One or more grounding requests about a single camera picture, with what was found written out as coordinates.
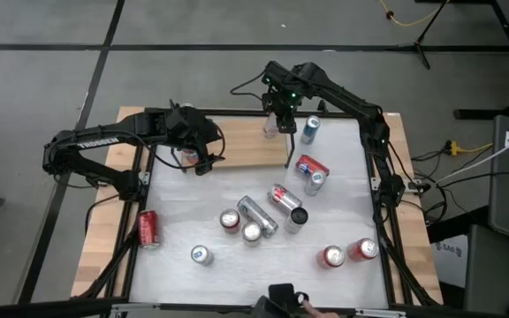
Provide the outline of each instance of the soda can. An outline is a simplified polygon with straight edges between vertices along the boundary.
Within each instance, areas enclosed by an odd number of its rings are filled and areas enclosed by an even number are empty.
[[[308,212],[304,208],[295,208],[284,222],[284,230],[290,234],[297,234],[308,221]]]
[[[240,231],[239,223],[240,217],[239,212],[232,208],[228,208],[221,212],[219,216],[219,223],[223,226],[223,229],[227,234],[235,234]]]
[[[276,222],[274,222],[274,220],[248,195],[245,195],[243,199],[237,203],[237,208],[239,208],[239,211],[243,212],[249,220],[254,221],[261,227],[262,235],[265,238],[271,237],[278,229],[278,224],[276,224]]]
[[[155,248],[160,245],[158,238],[158,219],[154,210],[145,210],[139,213],[139,246],[142,248]]]
[[[249,222],[243,225],[241,235],[243,236],[243,243],[249,247],[255,247],[261,244],[261,227],[255,222]]]
[[[269,114],[269,118],[266,119],[266,123],[262,127],[262,131],[264,132],[264,137],[266,139],[271,139],[276,137],[278,134],[278,126],[276,124],[276,114],[271,112]]]
[[[194,246],[190,256],[192,256],[193,261],[203,266],[208,266],[214,260],[213,253],[211,253],[207,247],[202,245]]]
[[[296,162],[296,169],[306,177],[309,177],[317,170],[321,170],[325,172],[325,175],[329,176],[329,168],[325,167],[309,155],[300,156],[300,159]]]
[[[279,184],[274,184],[266,194],[272,203],[288,215],[293,209],[300,208],[302,204],[298,197]]]
[[[353,261],[372,260],[378,255],[378,244],[370,238],[362,238],[352,243],[346,252]]]
[[[345,253],[339,246],[327,246],[317,253],[317,264],[324,269],[334,269],[345,262]]]
[[[317,135],[317,129],[321,122],[319,121],[318,116],[310,116],[306,119],[306,125],[304,126],[304,130],[301,132],[300,140],[305,144],[310,144],[314,142],[315,136]]]
[[[306,186],[304,186],[304,192],[307,195],[314,196],[319,192],[319,189],[322,188],[323,184],[327,176],[325,172],[318,170],[309,176],[308,180],[306,180]]]

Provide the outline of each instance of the white work surface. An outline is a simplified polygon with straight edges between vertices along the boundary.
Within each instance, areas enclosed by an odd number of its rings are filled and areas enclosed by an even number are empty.
[[[213,117],[216,122],[236,118]],[[364,237],[377,240],[359,126],[353,119],[322,119],[314,143],[305,145],[300,142],[305,119],[296,122],[289,169],[220,168],[198,177],[192,170],[184,174],[155,163],[147,208],[159,215],[161,245],[139,250],[132,302],[253,305],[262,295],[268,296],[269,285],[292,283],[316,307],[387,308],[380,257],[364,262],[347,259],[337,269],[321,269],[315,261],[317,252],[328,245],[346,248]],[[157,153],[171,158],[168,148],[159,147]],[[315,197],[303,192],[304,181],[295,170],[304,154],[330,169]],[[309,213],[297,235],[284,231],[285,215],[267,199],[274,183],[298,196]],[[245,195],[279,226],[258,247],[245,246],[240,233],[226,234],[219,224],[219,214],[236,208]],[[208,267],[190,258],[192,247],[199,244],[215,255]]]

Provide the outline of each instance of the concrete floor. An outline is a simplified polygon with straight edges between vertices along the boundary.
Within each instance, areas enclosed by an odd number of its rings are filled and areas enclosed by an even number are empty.
[[[115,0],[0,0],[0,42],[93,43],[106,35]],[[387,1],[401,21],[433,11],[433,4]],[[509,2],[502,1],[509,18]],[[376,0],[127,1],[114,38],[117,44],[397,44],[412,41],[423,25],[395,26]],[[426,44],[507,44],[487,6],[448,5]],[[72,129],[95,68],[97,52],[0,51],[0,304],[12,302],[54,184],[41,169],[42,145]],[[432,70],[414,55],[398,53],[149,51],[111,52],[88,126],[115,120],[118,107],[167,107],[168,99],[196,107],[257,108],[228,95],[269,60],[284,66],[313,61],[355,94],[400,112],[412,155],[456,140],[464,148],[490,142],[491,122],[454,120],[456,108],[500,109],[509,103],[509,54],[429,54]],[[253,89],[262,89],[253,85]],[[307,101],[305,108],[316,102]],[[103,161],[105,151],[91,157]],[[443,176],[472,156],[444,156]],[[416,165],[430,170],[435,162]],[[488,170],[488,166],[472,174]],[[81,184],[81,178],[71,183]],[[488,180],[452,189],[467,209],[488,200]],[[83,218],[92,190],[68,190],[34,300],[66,299],[83,244]],[[435,193],[422,204],[437,202]],[[450,203],[450,216],[460,210]]]

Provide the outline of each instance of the wooden board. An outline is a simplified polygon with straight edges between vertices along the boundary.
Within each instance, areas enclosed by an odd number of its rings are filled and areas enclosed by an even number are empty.
[[[245,118],[216,121],[225,137],[225,160],[214,163],[214,168],[283,165],[288,159],[285,134],[266,139],[262,127],[265,118]],[[221,140],[208,144],[208,151],[221,152]],[[182,153],[182,164],[192,165]]]
[[[143,110],[144,108],[142,107],[121,107],[118,120]],[[410,176],[413,176],[412,162],[407,148],[402,118],[398,113],[384,113],[384,116],[391,128],[391,143],[402,159],[406,171]],[[134,147],[115,145],[110,147],[105,162],[108,166],[118,170],[131,169],[133,157]],[[395,166],[396,172],[401,174],[402,171],[399,164],[395,162]],[[110,187],[102,188],[98,191],[96,200],[98,201],[113,193],[114,190]],[[415,195],[405,194],[403,199],[421,206],[419,198]],[[113,245],[115,244],[115,238],[118,232],[122,208],[122,202],[110,201],[94,209],[94,214],[90,220],[89,229],[87,231],[86,241],[82,249],[78,272],[72,287],[72,295],[78,295],[84,292],[109,262],[113,254]],[[441,291],[439,290],[437,273],[433,263],[433,253],[431,252],[427,231],[425,229],[423,213],[418,208],[407,205],[405,202],[399,205],[396,212],[398,214],[399,228],[407,265],[429,295],[439,303],[443,303]],[[123,283],[122,274],[124,274],[125,265],[122,264],[121,266],[115,288],[115,295],[120,294],[119,286]],[[403,297],[398,270],[393,263],[391,263],[391,273],[396,300],[402,303]]]

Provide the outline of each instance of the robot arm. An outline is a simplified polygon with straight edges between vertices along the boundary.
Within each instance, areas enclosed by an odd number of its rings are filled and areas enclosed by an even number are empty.
[[[296,65],[288,71],[271,61],[262,74],[262,83],[269,87],[268,92],[262,95],[262,106],[264,110],[276,114],[277,127],[281,133],[296,132],[293,114],[301,105],[303,97],[320,97],[353,115],[359,122],[361,144],[366,152],[372,154],[381,179],[377,199],[387,208],[399,205],[406,187],[402,178],[394,174],[389,165],[390,128],[379,106],[347,92],[313,63]]]
[[[137,201],[141,195],[138,171],[118,171],[106,167],[83,157],[80,151],[118,143],[190,149],[199,157],[194,168],[200,176],[211,171],[215,161],[224,159],[208,154],[207,144],[222,138],[218,133],[221,133],[219,127],[206,119],[199,110],[179,107],[171,102],[170,110],[145,109],[117,124],[59,132],[44,146],[42,168],[55,176],[68,172],[78,173],[86,177],[92,186],[97,186],[98,182],[113,185],[121,200]]]

